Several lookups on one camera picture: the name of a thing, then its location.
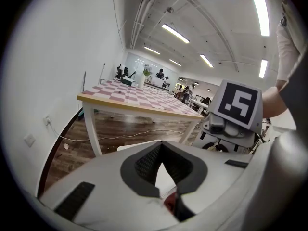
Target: person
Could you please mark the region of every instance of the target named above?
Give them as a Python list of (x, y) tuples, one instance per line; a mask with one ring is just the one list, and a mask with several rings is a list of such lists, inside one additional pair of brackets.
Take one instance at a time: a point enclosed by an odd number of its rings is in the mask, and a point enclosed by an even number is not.
[(187, 86), (185, 89), (184, 89), (184, 94), (183, 94), (183, 98), (182, 98), (182, 103), (185, 103), (185, 100), (189, 97), (189, 95), (192, 95), (193, 94), (193, 89), (194, 89), (195, 85), (192, 84), (191, 86)]
[[(282, 0), (282, 19), (277, 26), (279, 70), (276, 84), (262, 94), (264, 118), (278, 116), (287, 109), (279, 92), (287, 83), (295, 63), (306, 48), (306, 32), (296, 21), (292, 5), (286, 1)], [(301, 0), (292, 1), (297, 3), (295, 5), (298, 7), (303, 3)]]
[(163, 78), (164, 78), (163, 71), (164, 71), (164, 70), (161, 68), (161, 69), (159, 70), (159, 73), (156, 74), (156, 78), (163, 79)]
[(209, 104), (210, 104), (210, 98), (209, 98), (209, 97), (204, 98), (204, 99), (202, 100), (202, 103), (209, 105)]
[(166, 76), (166, 78), (164, 78), (164, 83), (163, 83), (163, 87), (166, 87), (167, 85), (170, 86), (169, 82), (168, 82), (169, 77)]

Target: electrical cable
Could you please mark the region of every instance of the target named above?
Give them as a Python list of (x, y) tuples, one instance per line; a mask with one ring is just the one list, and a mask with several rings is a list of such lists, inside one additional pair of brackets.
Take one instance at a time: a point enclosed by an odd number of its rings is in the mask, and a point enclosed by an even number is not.
[[(66, 140), (72, 141), (72, 142), (76, 142), (76, 141), (90, 141), (90, 139), (86, 139), (86, 140), (72, 140), (72, 139), (63, 137), (63, 136), (61, 136), (60, 134), (58, 134), (58, 133), (56, 132), (56, 130), (53, 128), (51, 122), (49, 123), (49, 125), (50, 125), (50, 127), (52, 128), (53, 132), (54, 132), (55, 134), (57, 134), (59, 137), (61, 137), (62, 139), (66, 139)], [(146, 131), (146, 132), (142, 132), (142, 133), (137, 133), (137, 134), (135, 134), (135, 135), (130, 135), (130, 136), (118, 136), (118, 137), (114, 137), (114, 138), (104, 137), (104, 138), (99, 138), (98, 140), (105, 140), (105, 139), (114, 140), (114, 139), (118, 139), (118, 138), (131, 138), (131, 137), (135, 137), (135, 136), (140, 135), (140, 134), (145, 134), (145, 133), (149, 133), (149, 132), (156, 132), (156, 131), (166, 131), (166, 132), (174, 132), (174, 133), (183, 134), (182, 132), (173, 131), (173, 130), (168, 130), (168, 129), (156, 129), (156, 130), (150, 130), (150, 131)]]

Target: white sleeve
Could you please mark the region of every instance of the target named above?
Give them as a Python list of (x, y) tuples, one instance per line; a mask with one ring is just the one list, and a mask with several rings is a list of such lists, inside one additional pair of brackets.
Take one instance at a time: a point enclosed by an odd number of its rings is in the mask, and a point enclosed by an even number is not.
[(279, 70), (277, 80), (287, 81), (291, 70), (297, 62), (299, 52), (285, 27), (281, 24), (277, 26), (277, 43), (279, 53)]

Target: desk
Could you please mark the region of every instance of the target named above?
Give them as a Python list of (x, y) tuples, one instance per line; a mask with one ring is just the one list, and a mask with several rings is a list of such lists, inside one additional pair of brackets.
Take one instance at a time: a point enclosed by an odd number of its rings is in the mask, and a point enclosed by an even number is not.
[(158, 89), (158, 90), (169, 91), (167, 88), (165, 88), (165, 87), (159, 87), (159, 86), (157, 86), (157, 85), (152, 84), (152, 83), (149, 82), (149, 81), (145, 81), (145, 82), (144, 82), (144, 85), (147, 86), (147, 87), (152, 87), (152, 88)]
[(189, 121), (180, 143), (184, 143), (203, 118), (167, 92), (150, 87), (143, 89), (108, 80), (77, 95), (83, 112), (91, 146), (96, 156), (102, 155), (98, 142), (94, 109), (124, 115), (144, 116), (165, 120)]
[(188, 107), (190, 107), (192, 103), (194, 103), (194, 104), (199, 106), (198, 114), (201, 114), (203, 108), (204, 109), (208, 108), (208, 105), (206, 105), (206, 104), (204, 104), (202, 102), (199, 102), (197, 100), (194, 100), (194, 99), (189, 99)]

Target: black mesh panel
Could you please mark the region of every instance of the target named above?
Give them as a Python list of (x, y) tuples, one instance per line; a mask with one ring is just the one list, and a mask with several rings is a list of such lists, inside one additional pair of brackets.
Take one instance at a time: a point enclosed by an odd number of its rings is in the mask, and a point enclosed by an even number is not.
[(135, 163), (137, 174), (154, 186), (158, 169), (162, 163), (160, 154), (160, 147), (157, 147)]
[(193, 170), (193, 164), (183, 156), (170, 150), (165, 145), (161, 146), (162, 162), (168, 174), (177, 184), (186, 178)]

